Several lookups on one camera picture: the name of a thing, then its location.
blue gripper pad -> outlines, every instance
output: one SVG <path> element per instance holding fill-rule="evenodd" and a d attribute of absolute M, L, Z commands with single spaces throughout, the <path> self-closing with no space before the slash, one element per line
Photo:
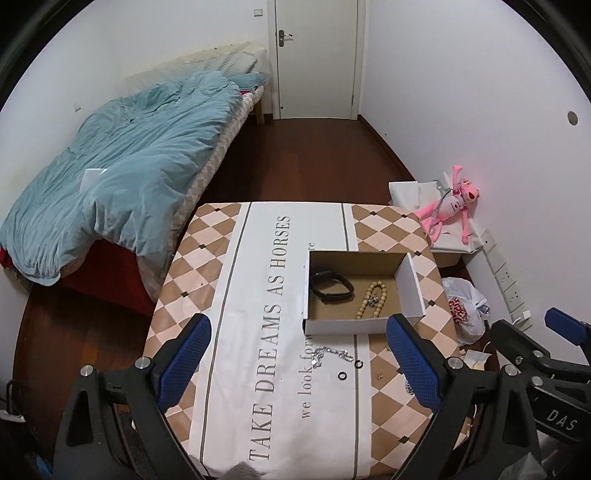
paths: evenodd
<path fill-rule="evenodd" d="M 156 403 L 161 412 L 166 412 L 170 407 L 178 404 L 191 377 L 197 370 L 197 366 L 212 339 L 212 324 L 209 322 L 209 318 L 200 315 L 200 319 L 193 326 L 191 332 L 186 334 L 183 330 L 176 340 L 181 337 L 184 338 L 183 343 L 177 346 L 178 350 L 160 375 L 159 395 Z"/>
<path fill-rule="evenodd" d="M 589 339 L 587 326 L 559 309 L 548 310 L 544 321 L 549 329 L 554 330 L 574 345 L 583 345 Z"/>
<path fill-rule="evenodd" d="M 439 377 L 400 324 L 397 315 L 388 319 L 386 339 L 418 402 L 435 413 L 441 406 Z"/>

wooden bead necklace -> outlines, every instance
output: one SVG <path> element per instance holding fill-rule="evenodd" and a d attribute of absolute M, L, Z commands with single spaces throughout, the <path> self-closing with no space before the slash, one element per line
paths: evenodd
<path fill-rule="evenodd" d="M 378 298 L 377 295 L 374 295 L 374 290 L 379 288 L 382 291 L 382 296 Z M 382 281 L 375 281 L 373 282 L 369 288 L 367 293 L 365 294 L 365 298 L 361 303 L 361 307 L 357 312 L 357 320 L 360 320 L 365 312 L 365 309 L 369 305 L 370 307 L 375 307 L 374 318 L 378 318 L 380 312 L 382 312 L 382 308 L 384 308 L 384 303 L 386 303 L 386 297 L 388 296 L 388 292 L 386 291 L 386 285 Z"/>

diamond pattern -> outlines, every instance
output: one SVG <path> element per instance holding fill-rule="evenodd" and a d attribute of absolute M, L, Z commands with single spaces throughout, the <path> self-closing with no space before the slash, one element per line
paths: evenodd
<path fill-rule="evenodd" d="M 203 312 L 211 306 L 240 208 L 239 203 L 206 204 L 198 208 L 166 276 L 144 355 L 153 356 L 165 339 L 178 335 L 193 313 Z M 449 304 L 416 216 L 393 206 L 352 205 L 351 210 L 360 251 L 408 251 L 413 256 L 424 301 L 428 305 L 425 318 L 415 329 L 421 337 L 432 340 L 443 355 L 457 353 Z M 373 459 L 370 476 L 391 476 L 420 440 L 429 424 L 431 411 L 407 393 L 405 376 L 389 350 L 385 335 L 370 335 L 369 350 Z M 168 422 L 185 448 L 198 374 L 195 373 L 179 405 L 167 412 Z M 466 423 L 458 442 L 466 437 L 468 428 L 469 423 Z"/>
<path fill-rule="evenodd" d="M 197 209 L 166 275 L 144 355 L 154 356 L 166 340 L 176 338 L 193 314 L 204 312 L 212 305 L 223 257 L 230 243 L 228 236 L 236 225 L 240 208 L 239 203 L 218 203 Z M 189 444 L 195 378 L 179 405 L 166 412 L 170 427 L 185 447 Z"/>

pink panther plush toy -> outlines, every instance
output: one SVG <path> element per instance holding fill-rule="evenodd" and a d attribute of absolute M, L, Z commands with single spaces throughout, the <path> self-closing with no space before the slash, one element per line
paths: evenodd
<path fill-rule="evenodd" d="M 423 228 L 431 238 L 433 245 L 439 235 L 443 222 L 453 217 L 458 212 L 462 212 L 462 242 L 468 244 L 468 236 L 470 235 L 470 226 L 468 222 L 468 208 L 469 203 L 473 203 L 479 197 L 480 192 L 467 179 L 459 179 L 458 175 L 463 167 L 459 165 L 453 166 L 453 188 L 448 190 L 441 200 L 427 205 L 425 208 L 416 212 L 418 219 L 421 220 Z"/>

white box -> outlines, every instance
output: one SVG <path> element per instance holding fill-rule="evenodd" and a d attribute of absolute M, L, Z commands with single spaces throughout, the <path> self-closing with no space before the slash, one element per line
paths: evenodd
<path fill-rule="evenodd" d="M 310 272 L 332 270 L 343 275 L 355 287 L 354 297 L 336 303 L 323 303 L 309 290 Z M 395 313 L 402 313 L 415 325 L 422 319 L 425 304 L 418 283 L 413 259 L 406 252 L 336 252 L 310 251 L 305 267 L 304 333 L 306 335 L 357 335 L 385 333 L 386 322 Z M 365 309 L 361 319 L 356 314 L 373 281 L 381 280 L 387 287 L 387 298 L 381 315 L 374 318 L 372 307 Z M 340 283 L 317 286 L 324 293 L 346 291 Z"/>

